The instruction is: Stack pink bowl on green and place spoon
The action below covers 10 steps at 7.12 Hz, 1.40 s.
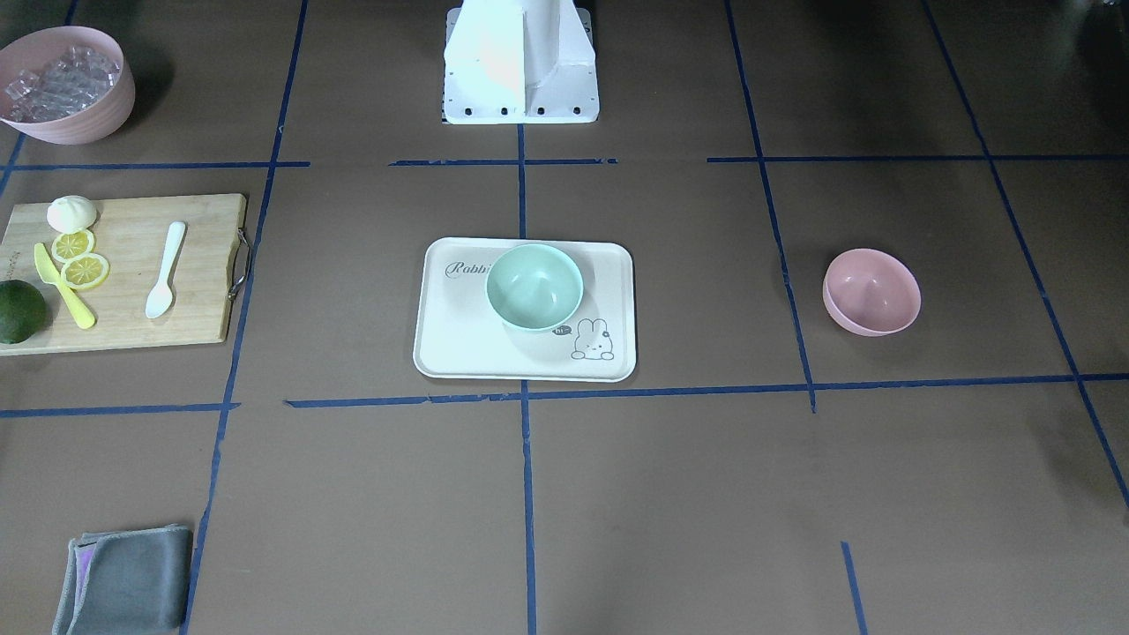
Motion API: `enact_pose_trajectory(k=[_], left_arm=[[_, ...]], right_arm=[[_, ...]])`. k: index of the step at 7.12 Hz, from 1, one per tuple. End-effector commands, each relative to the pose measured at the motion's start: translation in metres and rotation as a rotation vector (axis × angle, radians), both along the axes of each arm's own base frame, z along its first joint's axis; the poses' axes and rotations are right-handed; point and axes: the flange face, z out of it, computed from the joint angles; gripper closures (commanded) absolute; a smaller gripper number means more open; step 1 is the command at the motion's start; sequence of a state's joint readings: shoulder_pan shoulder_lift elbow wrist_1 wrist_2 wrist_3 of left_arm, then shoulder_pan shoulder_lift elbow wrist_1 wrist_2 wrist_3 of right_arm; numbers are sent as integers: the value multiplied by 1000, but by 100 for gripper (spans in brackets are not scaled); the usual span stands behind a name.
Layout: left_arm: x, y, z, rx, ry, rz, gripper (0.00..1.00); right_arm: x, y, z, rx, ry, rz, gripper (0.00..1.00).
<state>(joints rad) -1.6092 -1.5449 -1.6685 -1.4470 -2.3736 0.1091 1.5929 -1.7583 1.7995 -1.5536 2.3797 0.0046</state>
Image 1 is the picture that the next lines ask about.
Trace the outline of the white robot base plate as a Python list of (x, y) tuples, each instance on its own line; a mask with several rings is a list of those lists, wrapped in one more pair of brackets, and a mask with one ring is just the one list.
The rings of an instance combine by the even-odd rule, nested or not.
[(593, 20), (572, 1), (464, 1), (446, 15), (441, 116), (455, 125), (599, 116)]

